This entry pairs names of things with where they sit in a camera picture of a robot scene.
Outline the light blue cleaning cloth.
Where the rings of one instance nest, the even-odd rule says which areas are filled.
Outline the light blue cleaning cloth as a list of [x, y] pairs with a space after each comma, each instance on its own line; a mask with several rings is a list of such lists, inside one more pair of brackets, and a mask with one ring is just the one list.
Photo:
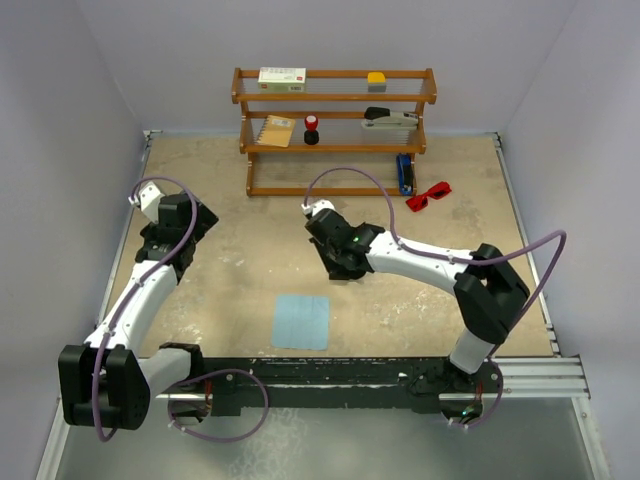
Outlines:
[[329, 343], [329, 319], [328, 297], [279, 295], [271, 345], [281, 349], [324, 351]]

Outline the black glasses case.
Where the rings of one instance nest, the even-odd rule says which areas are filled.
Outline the black glasses case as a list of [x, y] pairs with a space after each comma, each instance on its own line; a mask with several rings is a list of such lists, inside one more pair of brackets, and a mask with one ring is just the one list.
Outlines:
[[323, 245], [315, 238], [310, 238], [309, 242], [315, 247], [332, 281], [355, 281], [374, 272], [362, 252], [339, 250], [331, 245]]

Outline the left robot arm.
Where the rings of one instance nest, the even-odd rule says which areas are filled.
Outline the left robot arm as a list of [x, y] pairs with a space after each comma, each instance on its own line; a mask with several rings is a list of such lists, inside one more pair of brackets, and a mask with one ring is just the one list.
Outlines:
[[138, 429], [151, 400], [173, 385], [194, 392], [206, 378], [195, 344], [166, 342], [147, 359], [138, 355], [197, 243], [218, 218], [191, 193], [165, 195], [153, 183], [144, 186], [138, 204], [149, 222], [124, 290], [96, 330], [82, 344], [65, 346], [58, 358], [66, 423], [93, 427], [105, 438], [115, 430]]

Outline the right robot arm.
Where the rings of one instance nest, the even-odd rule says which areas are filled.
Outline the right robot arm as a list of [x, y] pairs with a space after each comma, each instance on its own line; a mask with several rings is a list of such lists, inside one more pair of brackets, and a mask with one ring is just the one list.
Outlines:
[[517, 323], [530, 291], [501, 252], [483, 243], [475, 250], [451, 250], [396, 238], [377, 225], [350, 225], [333, 204], [302, 207], [310, 242], [332, 281], [367, 274], [393, 274], [436, 287], [453, 297], [465, 329], [449, 354], [446, 383], [467, 391], [480, 379], [485, 359]]

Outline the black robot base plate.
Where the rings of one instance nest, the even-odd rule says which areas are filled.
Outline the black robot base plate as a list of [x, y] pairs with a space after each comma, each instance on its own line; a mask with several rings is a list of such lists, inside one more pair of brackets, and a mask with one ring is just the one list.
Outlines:
[[243, 408], [403, 409], [419, 414], [475, 412], [500, 394], [498, 366], [466, 374], [444, 357], [206, 357], [214, 416]]

